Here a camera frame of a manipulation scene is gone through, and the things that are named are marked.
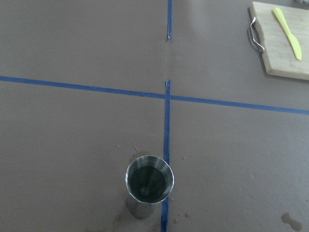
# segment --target wet stain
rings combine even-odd
[[[115,232],[117,224],[119,224],[121,221],[122,221],[122,214],[117,214],[115,216],[114,221],[112,221],[112,232]]]
[[[106,229],[102,229],[102,230],[98,230],[98,231],[93,231],[93,230],[89,230],[89,229],[84,229],[84,232],[109,232]]]
[[[303,228],[303,225],[300,222],[292,219],[289,213],[282,214],[281,220],[283,223],[290,224],[294,231],[301,231]]]
[[[122,214],[117,214],[114,220],[112,221],[112,228],[104,228],[102,230],[84,229],[84,232],[115,232],[117,224],[119,224],[121,221],[122,221]]]
[[[161,224],[157,223],[153,225],[149,232],[160,232],[161,231]]]
[[[142,156],[149,156],[150,155],[150,151],[141,151],[139,153],[134,154],[130,159],[129,159],[129,163],[132,163],[134,160],[136,160],[138,157],[142,157]]]

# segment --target blue tape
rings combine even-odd
[[[0,76],[0,81],[8,81],[8,82],[15,82],[15,83],[40,85],[40,86],[72,88],[72,89],[81,89],[81,90],[88,90],[88,91],[104,92],[104,93],[115,93],[115,94],[123,94],[123,95],[130,95],[130,96],[140,96],[140,97],[147,97],[147,98],[164,99],[163,94],[157,94],[157,93],[138,92],[138,91],[131,91],[131,90],[115,89],[115,88],[96,87],[96,86],[83,86],[83,85],[67,84],[67,83],[61,83],[61,82],[40,81],[40,80],[7,77],[7,76]]]
[[[168,39],[172,38],[172,0],[168,0]]]
[[[165,112],[164,112],[164,147],[163,147],[163,159],[169,165],[169,117],[170,114],[170,80],[166,81],[165,90]],[[168,231],[169,224],[169,198],[167,197],[162,202],[161,210],[161,232]]]
[[[249,108],[249,109],[256,109],[256,110],[267,110],[267,111],[276,111],[276,112],[292,113],[292,114],[299,114],[299,115],[309,115],[309,110],[284,108],[284,107],[276,107],[276,106],[269,106],[269,105],[249,104],[249,103],[241,103],[241,102],[234,102],[234,101],[231,101],[231,102],[230,101],[220,101],[220,100],[203,99],[203,98],[189,98],[189,97],[172,96],[172,95],[170,99],[175,100],[175,101],[183,101],[183,102],[184,101],[185,102],[196,102],[196,103],[203,103],[203,104],[225,105],[225,106]]]
[[[141,96],[141,97],[147,97],[147,98],[158,98],[158,99],[165,98],[164,94],[157,94],[157,93],[147,93],[147,92],[122,90],[122,89],[115,89],[115,88],[104,88],[104,87],[96,87],[96,86],[84,86],[84,85],[68,84],[68,83],[61,83],[61,82],[40,81],[40,80],[7,77],[7,76],[0,76],[0,81],[40,85],[40,86],[80,89],[80,90],[88,90],[88,91],[96,91],[96,92],[104,92],[104,93],[115,93],[115,94],[123,94],[123,95],[130,95],[130,96]],[[183,102],[184,101],[185,102],[196,102],[196,103],[213,104],[213,105],[225,105],[225,106],[249,108],[249,109],[256,109],[256,110],[267,110],[267,111],[275,111],[275,112],[283,112],[283,113],[291,113],[291,114],[299,114],[299,115],[309,115],[309,110],[284,108],[284,107],[276,107],[276,106],[269,106],[269,105],[249,104],[249,103],[241,103],[241,102],[234,102],[234,101],[230,102],[230,101],[212,100],[212,99],[204,99],[204,98],[190,98],[190,97],[173,96],[173,95],[170,96],[170,100],[183,101]]]

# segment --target metal cup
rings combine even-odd
[[[173,172],[164,160],[156,156],[137,158],[126,171],[129,212],[136,218],[149,217],[156,204],[169,196],[173,186]]]

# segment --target cutting board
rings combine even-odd
[[[298,39],[302,60],[295,58],[292,47],[272,10],[279,7],[291,33]],[[255,28],[261,45],[266,72],[270,75],[309,80],[309,11],[273,4],[252,2],[252,18],[256,16]]]

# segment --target yellow plastic knife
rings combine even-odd
[[[290,29],[289,29],[289,27],[288,27],[288,25],[285,21],[285,18],[283,16],[281,9],[276,7],[276,8],[273,9],[273,12],[274,12],[275,16],[277,17],[278,21],[280,22],[286,36],[288,37],[288,39],[290,41],[290,44],[292,46],[292,49],[294,51],[296,59],[301,60],[301,49],[300,49],[299,42],[298,42],[297,38],[291,33],[291,31],[290,31]]]

